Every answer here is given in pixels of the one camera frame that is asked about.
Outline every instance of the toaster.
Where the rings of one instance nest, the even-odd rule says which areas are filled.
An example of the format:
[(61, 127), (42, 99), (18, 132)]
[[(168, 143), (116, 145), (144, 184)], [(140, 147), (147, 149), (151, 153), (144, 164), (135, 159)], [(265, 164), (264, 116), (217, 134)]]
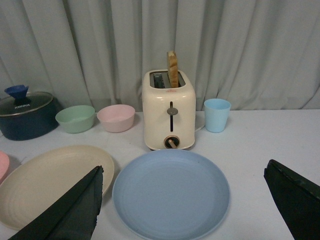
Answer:
[(195, 143), (196, 94), (186, 74), (178, 71), (171, 87), (168, 70), (153, 70), (142, 81), (144, 142), (151, 150), (187, 149)]

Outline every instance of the beige plate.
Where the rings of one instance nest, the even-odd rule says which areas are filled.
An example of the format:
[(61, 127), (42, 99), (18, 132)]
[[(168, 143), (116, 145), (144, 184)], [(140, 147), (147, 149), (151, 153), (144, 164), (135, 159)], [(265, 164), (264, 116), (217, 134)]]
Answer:
[(0, 185), (0, 221), (11, 229), (22, 229), (96, 166), (103, 167), (104, 195), (114, 177), (115, 165), (101, 148), (67, 146), (31, 159)]

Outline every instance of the toast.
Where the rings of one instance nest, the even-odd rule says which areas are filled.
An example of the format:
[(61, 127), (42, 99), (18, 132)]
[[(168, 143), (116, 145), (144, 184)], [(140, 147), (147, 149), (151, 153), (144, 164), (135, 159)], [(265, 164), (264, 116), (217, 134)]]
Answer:
[(171, 88), (179, 87), (178, 59), (175, 51), (167, 52), (168, 77)]

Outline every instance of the green bowl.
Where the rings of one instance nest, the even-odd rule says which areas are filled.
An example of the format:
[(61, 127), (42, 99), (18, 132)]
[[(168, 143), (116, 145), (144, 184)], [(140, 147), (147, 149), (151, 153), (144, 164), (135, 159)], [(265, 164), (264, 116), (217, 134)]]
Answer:
[(56, 121), (69, 134), (77, 134), (89, 130), (95, 122), (95, 109), (88, 105), (65, 108), (57, 113)]

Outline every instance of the white table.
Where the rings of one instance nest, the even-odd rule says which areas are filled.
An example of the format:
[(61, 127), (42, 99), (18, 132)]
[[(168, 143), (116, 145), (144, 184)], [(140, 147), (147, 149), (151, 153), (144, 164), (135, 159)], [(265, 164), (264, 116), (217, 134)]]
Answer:
[[(204, 113), (197, 112), (197, 124), (203, 121)], [(264, 179), (264, 169), (275, 159), (320, 185), (320, 109), (231, 111), (223, 132), (202, 128), (195, 136), (195, 145), (188, 151), (212, 160), (225, 174), (231, 192), (225, 220), (203, 239), (293, 240)], [(142, 112), (136, 113), (133, 127), (122, 133), (106, 132), (96, 122), (78, 134), (65, 133), (59, 126), (26, 141), (0, 135), (0, 150), (9, 155), (12, 168), (49, 150), (79, 144), (110, 153), (116, 175), (134, 158), (151, 151), (144, 143)], [(102, 200), (92, 240), (140, 240), (119, 219), (111, 190)], [(15, 233), (0, 224), (0, 240)]]

